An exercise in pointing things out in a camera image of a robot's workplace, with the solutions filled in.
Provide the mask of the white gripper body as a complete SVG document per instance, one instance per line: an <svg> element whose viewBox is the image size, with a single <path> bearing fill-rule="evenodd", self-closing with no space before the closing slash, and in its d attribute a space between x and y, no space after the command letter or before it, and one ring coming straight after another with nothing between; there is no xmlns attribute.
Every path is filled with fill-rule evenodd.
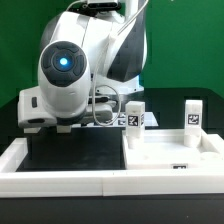
<svg viewBox="0 0 224 224"><path fill-rule="evenodd" d="M58 125L45 110L39 87L22 90L18 101L18 126L27 134L38 133L43 127L55 127L58 133L70 133L71 126Z"/></svg>

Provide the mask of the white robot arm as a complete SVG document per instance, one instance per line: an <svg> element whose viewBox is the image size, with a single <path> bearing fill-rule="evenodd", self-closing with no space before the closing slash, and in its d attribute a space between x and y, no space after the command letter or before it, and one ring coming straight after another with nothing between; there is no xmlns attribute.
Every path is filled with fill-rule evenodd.
<svg viewBox="0 0 224 224"><path fill-rule="evenodd" d="M19 93L18 126L66 133L74 124L113 124L121 97L142 89L148 2L74 0L53 18L42 34L38 85Z"/></svg>

